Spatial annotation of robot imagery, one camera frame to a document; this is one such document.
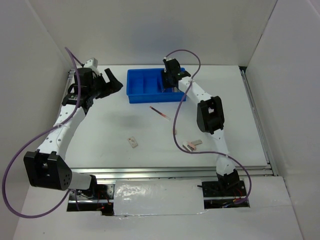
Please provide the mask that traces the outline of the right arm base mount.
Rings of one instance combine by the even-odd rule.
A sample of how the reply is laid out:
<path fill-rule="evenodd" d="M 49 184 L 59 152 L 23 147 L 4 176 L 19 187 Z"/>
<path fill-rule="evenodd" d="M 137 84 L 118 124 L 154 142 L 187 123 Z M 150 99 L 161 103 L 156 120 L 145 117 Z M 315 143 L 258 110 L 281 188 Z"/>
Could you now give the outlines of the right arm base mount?
<path fill-rule="evenodd" d="M 235 187 L 228 190 L 222 190 L 218 181 L 202 181 L 198 188 L 202 190 L 204 208 L 222 209 L 222 208 L 248 208 L 249 201 L 236 204 L 247 196 L 245 183 L 241 180 Z"/>

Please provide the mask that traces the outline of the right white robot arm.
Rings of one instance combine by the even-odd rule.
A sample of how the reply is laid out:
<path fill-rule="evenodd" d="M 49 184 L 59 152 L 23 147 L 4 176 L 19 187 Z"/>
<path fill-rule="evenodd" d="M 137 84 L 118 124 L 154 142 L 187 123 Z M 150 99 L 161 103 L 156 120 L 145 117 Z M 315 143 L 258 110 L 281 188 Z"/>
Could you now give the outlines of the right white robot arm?
<path fill-rule="evenodd" d="M 223 196 L 230 196 L 240 182 L 240 177 L 235 162 L 229 158 L 230 151 L 225 141 L 225 116 L 221 98 L 212 96 L 201 88 L 189 72 L 182 70 L 175 58 L 165 57 L 163 63 L 164 70 L 161 72 L 163 86 L 176 87 L 184 93 L 183 99 L 189 97 L 196 104 L 196 124 L 201 132 L 210 136 L 216 147 L 218 190 Z"/>

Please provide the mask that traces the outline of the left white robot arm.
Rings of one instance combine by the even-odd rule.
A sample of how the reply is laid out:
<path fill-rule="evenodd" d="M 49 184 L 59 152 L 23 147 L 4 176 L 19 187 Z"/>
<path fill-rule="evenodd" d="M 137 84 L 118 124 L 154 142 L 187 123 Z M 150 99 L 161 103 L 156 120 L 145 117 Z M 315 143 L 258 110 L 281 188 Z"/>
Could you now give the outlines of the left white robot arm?
<path fill-rule="evenodd" d="M 121 90 L 123 84 L 109 68 L 103 75 L 90 67 L 74 73 L 74 83 L 62 100 L 54 129 L 36 151 L 28 151 L 23 162 L 31 186 L 64 191 L 80 191 L 88 200 L 97 197 L 99 187 L 94 175 L 74 172 L 65 162 L 69 144 L 76 129 L 86 117 L 95 99 L 102 99 Z"/>

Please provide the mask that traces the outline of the red pen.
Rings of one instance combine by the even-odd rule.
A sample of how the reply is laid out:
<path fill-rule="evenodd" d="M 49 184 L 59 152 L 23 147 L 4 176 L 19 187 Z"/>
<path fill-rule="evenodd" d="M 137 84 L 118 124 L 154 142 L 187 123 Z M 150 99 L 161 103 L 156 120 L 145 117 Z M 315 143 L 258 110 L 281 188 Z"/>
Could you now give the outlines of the red pen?
<path fill-rule="evenodd" d="M 160 112 L 159 110 L 155 109 L 154 107 L 152 106 L 149 106 L 150 109 L 152 109 L 153 111 L 155 111 L 156 113 L 158 113 L 159 115 L 161 115 L 162 117 L 166 118 L 167 120 L 171 120 L 170 117 L 168 117 L 167 115 L 165 115 L 164 113 Z"/>

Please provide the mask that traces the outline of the white red eraser pack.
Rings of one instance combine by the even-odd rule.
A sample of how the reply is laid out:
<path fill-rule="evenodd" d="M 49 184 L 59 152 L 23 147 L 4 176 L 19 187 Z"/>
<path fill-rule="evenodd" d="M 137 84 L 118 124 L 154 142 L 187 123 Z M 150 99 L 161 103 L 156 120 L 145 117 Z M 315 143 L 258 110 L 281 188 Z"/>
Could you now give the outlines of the white red eraser pack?
<path fill-rule="evenodd" d="M 136 148 L 136 147 L 139 145 L 138 142 L 137 142 L 137 140 L 136 140 L 133 136 L 128 137 L 127 140 L 128 140 L 130 146 L 131 146 L 133 149 Z"/>

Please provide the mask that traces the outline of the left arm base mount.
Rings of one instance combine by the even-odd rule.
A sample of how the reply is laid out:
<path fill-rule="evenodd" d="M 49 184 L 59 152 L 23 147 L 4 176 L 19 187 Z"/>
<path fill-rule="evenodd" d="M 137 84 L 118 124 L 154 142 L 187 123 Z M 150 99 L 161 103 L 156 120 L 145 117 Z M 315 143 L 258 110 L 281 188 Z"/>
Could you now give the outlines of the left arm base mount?
<path fill-rule="evenodd" d="M 69 193 L 67 212 L 99 212 L 103 216 L 114 215 L 115 184 L 98 184 L 96 191 L 72 190 Z"/>

